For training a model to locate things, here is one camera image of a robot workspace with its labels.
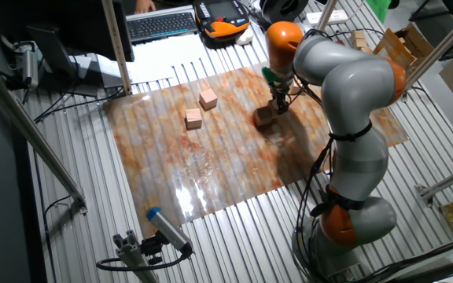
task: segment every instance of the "black keyboard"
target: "black keyboard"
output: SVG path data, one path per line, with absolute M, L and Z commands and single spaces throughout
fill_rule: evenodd
M 127 23 L 133 43 L 197 31 L 197 24 L 195 24 L 192 13 L 173 13 L 139 20 L 129 20 Z

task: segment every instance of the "marble-patterned mat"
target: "marble-patterned mat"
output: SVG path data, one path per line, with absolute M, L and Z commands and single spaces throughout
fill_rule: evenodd
M 145 237 L 155 232 L 145 216 L 153 206 L 182 224 L 306 177 L 328 141 L 325 116 L 300 96 L 256 129 L 252 112 L 271 99 L 265 64 L 105 104 Z M 205 112 L 198 100 L 208 88 L 218 105 Z M 186 130 L 190 108 L 201 109 L 202 128 Z M 371 120 L 389 146 L 407 140 L 387 108 Z

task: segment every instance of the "hand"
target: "hand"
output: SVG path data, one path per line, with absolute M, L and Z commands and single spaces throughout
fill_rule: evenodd
M 149 10 L 152 11 L 157 11 L 157 8 L 155 7 L 155 3 L 151 0 L 137 0 L 135 3 L 135 11 L 134 14 L 139 14 L 139 13 L 147 13 Z

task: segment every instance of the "orange cap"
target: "orange cap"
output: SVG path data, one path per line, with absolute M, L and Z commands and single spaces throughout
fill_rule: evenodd
M 304 37 L 297 24 L 280 21 L 267 30 L 268 57 L 271 66 L 283 68 L 293 63 L 298 43 Z
M 358 239 L 349 212 L 337 204 L 330 211 L 321 215 L 320 223 L 323 233 L 333 243 L 347 248 L 358 246 Z
M 391 105 L 403 94 L 405 86 L 407 86 L 407 73 L 405 72 L 405 69 L 397 63 L 389 59 L 385 60 L 391 65 L 392 72 L 394 73 L 394 95 L 392 96 L 392 100 L 389 102 L 389 105 Z

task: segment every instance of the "person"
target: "person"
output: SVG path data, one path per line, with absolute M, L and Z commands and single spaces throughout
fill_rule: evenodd
M 149 11 L 157 11 L 155 3 L 152 0 L 137 0 L 135 3 L 134 14 L 147 13 Z
M 179 7 L 202 1 L 205 0 L 136 0 L 134 14 L 157 11 L 157 9 Z

